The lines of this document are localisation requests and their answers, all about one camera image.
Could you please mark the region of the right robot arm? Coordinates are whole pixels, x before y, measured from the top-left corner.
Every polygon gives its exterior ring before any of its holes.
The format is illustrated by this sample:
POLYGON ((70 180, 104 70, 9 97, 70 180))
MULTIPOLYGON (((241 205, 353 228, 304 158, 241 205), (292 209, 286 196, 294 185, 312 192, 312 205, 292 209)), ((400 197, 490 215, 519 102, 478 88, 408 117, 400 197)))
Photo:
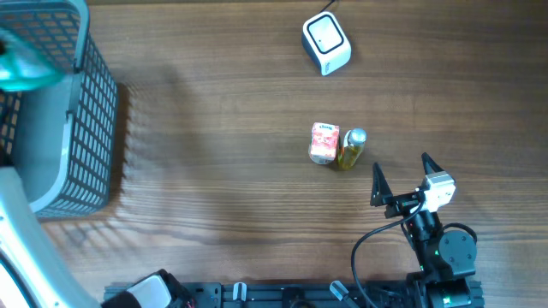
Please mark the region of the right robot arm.
POLYGON ((378 163, 372 166, 370 205, 397 217, 417 257, 420 271, 407 275, 406 296, 415 307, 470 307, 469 277, 474 275, 477 234, 468 226, 443 225, 438 210, 450 203, 456 180, 427 154, 421 155, 425 176, 412 192, 395 195, 378 163))

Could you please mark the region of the yellow oil bottle grey cap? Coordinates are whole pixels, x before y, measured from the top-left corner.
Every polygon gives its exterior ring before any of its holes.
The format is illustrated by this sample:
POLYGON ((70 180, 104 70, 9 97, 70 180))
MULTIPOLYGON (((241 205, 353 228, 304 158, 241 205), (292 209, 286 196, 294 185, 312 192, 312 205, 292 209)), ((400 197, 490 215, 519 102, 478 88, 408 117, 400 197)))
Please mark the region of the yellow oil bottle grey cap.
POLYGON ((346 132, 339 142, 337 164, 340 169, 352 169, 364 151, 367 133, 363 128, 354 128, 346 132))

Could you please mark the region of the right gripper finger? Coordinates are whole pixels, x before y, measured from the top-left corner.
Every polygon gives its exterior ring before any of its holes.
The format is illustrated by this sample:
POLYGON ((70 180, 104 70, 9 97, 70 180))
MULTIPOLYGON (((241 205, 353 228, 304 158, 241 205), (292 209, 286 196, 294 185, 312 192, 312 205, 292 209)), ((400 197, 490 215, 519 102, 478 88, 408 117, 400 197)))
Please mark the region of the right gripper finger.
POLYGON ((432 157, 426 153, 423 152, 421 154, 421 160, 423 163, 423 168, 425 170, 426 175, 435 174, 439 172, 443 172, 444 170, 432 159, 432 157))
POLYGON ((391 203, 393 199, 390 186, 385 179, 381 166, 374 163, 372 166, 372 191, 370 205, 379 207, 391 203))

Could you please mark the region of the red tissue pack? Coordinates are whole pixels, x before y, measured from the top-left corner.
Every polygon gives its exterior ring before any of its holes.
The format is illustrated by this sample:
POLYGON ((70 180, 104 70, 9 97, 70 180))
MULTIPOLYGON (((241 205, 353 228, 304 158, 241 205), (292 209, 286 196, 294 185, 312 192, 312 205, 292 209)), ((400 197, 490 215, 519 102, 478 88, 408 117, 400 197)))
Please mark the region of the red tissue pack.
POLYGON ((308 154, 317 164, 329 164, 337 158, 339 126, 315 122, 311 130, 311 142, 308 154))

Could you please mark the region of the green glove package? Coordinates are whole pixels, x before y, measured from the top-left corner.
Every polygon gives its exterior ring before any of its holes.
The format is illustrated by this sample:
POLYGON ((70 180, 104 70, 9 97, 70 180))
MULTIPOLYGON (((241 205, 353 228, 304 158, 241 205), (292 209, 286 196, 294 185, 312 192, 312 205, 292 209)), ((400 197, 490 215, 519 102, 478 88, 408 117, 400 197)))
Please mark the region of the green glove package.
POLYGON ((1 90, 34 91, 60 81, 58 69, 33 45, 7 28, 1 28, 1 90))

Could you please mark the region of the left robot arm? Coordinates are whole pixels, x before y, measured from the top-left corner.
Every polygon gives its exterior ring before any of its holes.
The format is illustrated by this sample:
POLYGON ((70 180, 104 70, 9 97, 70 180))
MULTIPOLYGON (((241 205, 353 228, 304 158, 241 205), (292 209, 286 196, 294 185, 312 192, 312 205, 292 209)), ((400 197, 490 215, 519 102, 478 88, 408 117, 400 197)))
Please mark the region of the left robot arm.
POLYGON ((1 168, 2 307, 185 307, 188 291, 161 269, 102 302, 74 278, 28 205, 20 176, 1 168))

